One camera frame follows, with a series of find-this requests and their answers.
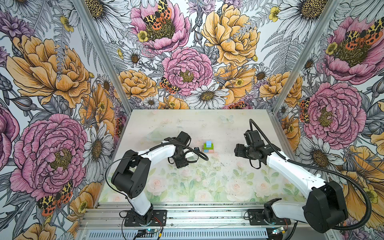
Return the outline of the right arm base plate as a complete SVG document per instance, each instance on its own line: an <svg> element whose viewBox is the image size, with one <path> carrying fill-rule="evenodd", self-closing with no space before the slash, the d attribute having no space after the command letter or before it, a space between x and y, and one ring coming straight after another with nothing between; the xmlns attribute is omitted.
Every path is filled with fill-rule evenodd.
<svg viewBox="0 0 384 240"><path fill-rule="evenodd" d="M249 221L251 226L256 226L256 225L289 226L291 224L291 220L278 218L272 211L262 210L262 209L247 210L243 215L243 219Z"/></svg>

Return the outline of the green wood block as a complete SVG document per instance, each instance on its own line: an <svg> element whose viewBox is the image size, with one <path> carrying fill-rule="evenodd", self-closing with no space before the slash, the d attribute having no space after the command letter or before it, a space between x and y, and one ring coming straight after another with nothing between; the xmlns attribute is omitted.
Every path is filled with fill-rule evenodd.
<svg viewBox="0 0 384 240"><path fill-rule="evenodd" d="M203 145L204 150L214 150L214 144L212 142L205 142Z"/></svg>

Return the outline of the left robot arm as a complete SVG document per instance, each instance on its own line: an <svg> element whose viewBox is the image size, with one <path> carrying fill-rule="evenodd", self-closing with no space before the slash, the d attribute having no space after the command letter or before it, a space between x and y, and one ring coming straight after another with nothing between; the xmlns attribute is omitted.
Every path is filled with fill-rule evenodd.
<svg viewBox="0 0 384 240"><path fill-rule="evenodd" d="M126 196L132 206L124 221L126 227L164 224L161 218L165 217L167 212L155 211L145 193L150 170L163 160L176 165L178 169L196 163L201 158L201 151L198 147L191 148L190 141L191 137L187 133L180 132L177 137L166 138L162 143L147 150L128 150L124 153L111 183L118 192Z"/></svg>

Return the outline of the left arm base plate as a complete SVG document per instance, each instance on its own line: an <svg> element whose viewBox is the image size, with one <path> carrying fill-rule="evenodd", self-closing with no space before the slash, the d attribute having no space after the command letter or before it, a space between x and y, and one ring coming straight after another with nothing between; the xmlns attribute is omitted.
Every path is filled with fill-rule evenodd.
<svg viewBox="0 0 384 240"><path fill-rule="evenodd" d="M145 216L141 216L133 210L129 210L124 217L125 227L164 227L167 222L167 210L151 210Z"/></svg>

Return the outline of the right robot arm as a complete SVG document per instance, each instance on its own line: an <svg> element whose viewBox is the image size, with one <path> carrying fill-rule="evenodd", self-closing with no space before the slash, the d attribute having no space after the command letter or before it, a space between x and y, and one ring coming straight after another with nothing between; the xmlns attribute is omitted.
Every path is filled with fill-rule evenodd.
<svg viewBox="0 0 384 240"><path fill-rule="evenodd" d="M290 162L284 152L273 144L266 145L258 131L244 134L246 144L237 144L236 157L258 161L286 178L305 197L304 204L284 202L281 198L264 204L263 217L269 223L279 219L291 219L309 224L315 231L325 233L348 218L346 202L341 186L315 176L297 162Z"/></svg>

